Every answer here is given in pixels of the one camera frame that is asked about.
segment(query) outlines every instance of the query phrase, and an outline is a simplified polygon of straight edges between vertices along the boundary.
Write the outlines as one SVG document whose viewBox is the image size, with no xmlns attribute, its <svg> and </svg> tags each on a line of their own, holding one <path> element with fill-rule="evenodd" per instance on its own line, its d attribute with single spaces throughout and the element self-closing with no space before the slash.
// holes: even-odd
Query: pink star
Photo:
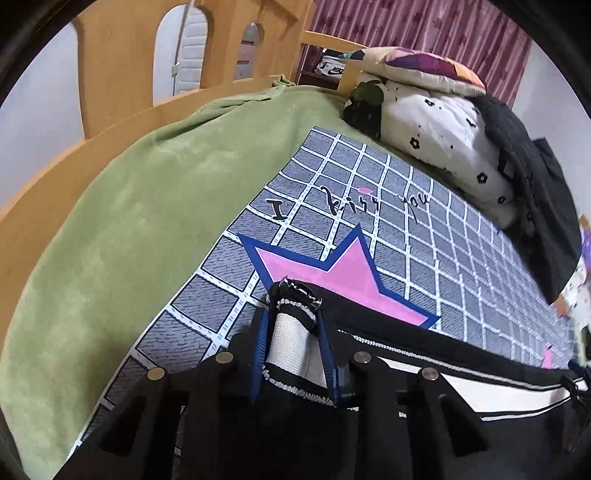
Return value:
<svg viewBox="0 0 591 480">
<path fill-rule="evenodd" d="M 360 305 L 413 325 L 431 326 L 437 316 L 384 287 L 358 225 L 326 260 L 272 247 L 240 235 L 264 286 L 284 277 L 318 285 Z"/>
</svg>

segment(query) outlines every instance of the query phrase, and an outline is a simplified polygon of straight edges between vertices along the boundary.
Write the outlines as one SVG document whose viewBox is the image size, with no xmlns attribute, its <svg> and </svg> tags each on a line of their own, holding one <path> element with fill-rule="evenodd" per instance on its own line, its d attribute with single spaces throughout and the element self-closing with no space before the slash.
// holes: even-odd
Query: metal rivet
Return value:
<svg viewBox="0 0 591 480">
<path fill-rule="evenodd" d="M 228 364 L 234 360 L 234 356 L 230 352 L 219 352 L 216 355 L 216 362 L 218 364 Z"/>
<path fill-rule="evenodd" d="M 353 358 L 359 364 L 367 364 L 371 360 L 371 355 L 367 352 L 356 352 Z"/>
<path fill-rule="evenodd" d="M 437 380 L 439 378 L 439 372 L 433 367 L 423 368 L 422 375 L 427 380 Z"/>
<path fill-rule="evenodd" d="M 164 368 L 154 367 L 148 371 L 148 378 L 150 380 L 160 380 L 164 376 Z"/>
</svg>

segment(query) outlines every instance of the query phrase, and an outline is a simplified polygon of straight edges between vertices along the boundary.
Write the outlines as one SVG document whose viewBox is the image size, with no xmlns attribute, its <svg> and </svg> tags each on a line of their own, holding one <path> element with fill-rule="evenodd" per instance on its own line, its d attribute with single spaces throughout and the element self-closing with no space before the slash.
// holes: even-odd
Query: arched cutout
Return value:
<svg viewBox="0 0 591 480">
<path fill-rule="evenodd" d="M 175 64 L 189 4 L 177 5 L 160 21 L 154 45 L 152 95 L 154 104 L 174 95 Z"/>
<path fill-rule="evenodd" d="M 256 53 L 258 46 L 262 42 L 263 35 L 262 27 L 254 22 L 245 27 L 240 50 L 238 51 L 234 80 L 252 78 Z"/>
<path fill-rule="evenodd" d="M 191 1 L 178 38 L 176 61 L 173 63 L 174 94 L 200 87 L 203 57 L 209 22 L 206 14 Z"/>
</svg>

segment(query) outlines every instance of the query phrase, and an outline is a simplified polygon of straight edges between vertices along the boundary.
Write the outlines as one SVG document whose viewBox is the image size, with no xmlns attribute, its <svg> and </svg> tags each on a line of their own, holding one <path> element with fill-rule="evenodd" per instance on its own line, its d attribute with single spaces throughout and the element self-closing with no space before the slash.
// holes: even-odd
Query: black jacket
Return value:
<svg viewBox="0 0 591 480">
<path fill-rule="evenodd" d="M 515 196 L 524 200 L 535 232 L 516 222 L 505 233 L 529 266 L 548 303 L 556 300 L 581 256 L 579 220 L 562 169 L 545 138 L 531 140 L 523 123 L 490 95 L 470 99 L 485 121 L 486 136 L 500 149 L 499 171 L 514 170 Z"/>
</svg>

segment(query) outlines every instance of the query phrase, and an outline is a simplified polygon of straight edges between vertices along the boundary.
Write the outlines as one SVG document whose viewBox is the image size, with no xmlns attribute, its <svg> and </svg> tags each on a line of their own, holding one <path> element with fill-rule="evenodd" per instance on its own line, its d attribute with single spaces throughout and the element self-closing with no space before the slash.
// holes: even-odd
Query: mattress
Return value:
<svg viewBox="0 0 591 480">
<path fill-rule="evenodd" d="M 0 361 L 33 480 L 51 478 L 147 368 L 191 368 L 249 323 L 281 270 L 261 270 L 246 245 L 309 272 L 363 239 L 356 261 L 393 316 L 530 365 L 551 343 L 551 363 L 566 364 L 569 326 L 509 240 L 346 125 L 343 103 L 286 85 L 217 100 L 93 182 L 29 279 Z"/>
</svg>

